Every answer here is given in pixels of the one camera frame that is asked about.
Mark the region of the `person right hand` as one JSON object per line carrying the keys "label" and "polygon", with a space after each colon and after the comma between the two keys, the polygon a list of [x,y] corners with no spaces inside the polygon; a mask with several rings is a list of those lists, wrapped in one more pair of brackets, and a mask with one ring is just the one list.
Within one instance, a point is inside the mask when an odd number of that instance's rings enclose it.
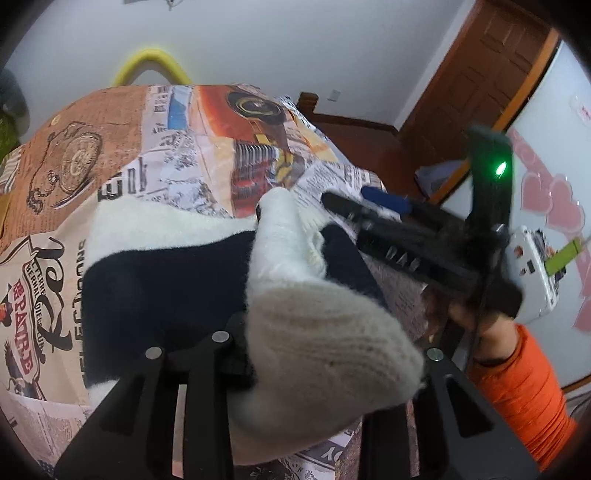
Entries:
{"label": "person right hand", "polygon": [[472,357],[478,362],[508,360],[519,343],[520,335],[514,320],[503,313],[474,313],[467,306],[450,300],[446,295],[428,287],[422,294],[425,315],[431,326],[451,319],[473,334]]}

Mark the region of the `orange sleeve forearm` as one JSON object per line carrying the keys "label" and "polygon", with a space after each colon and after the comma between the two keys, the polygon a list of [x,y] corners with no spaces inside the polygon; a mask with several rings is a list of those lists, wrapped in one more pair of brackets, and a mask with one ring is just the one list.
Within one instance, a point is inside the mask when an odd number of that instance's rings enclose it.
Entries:
{"label": "orange sleeve forearm", "polygon": [[517,344],[503,361],[477,360],[469,378],[544,471],[575,433],[554,369],[536,339],[517,325]]}

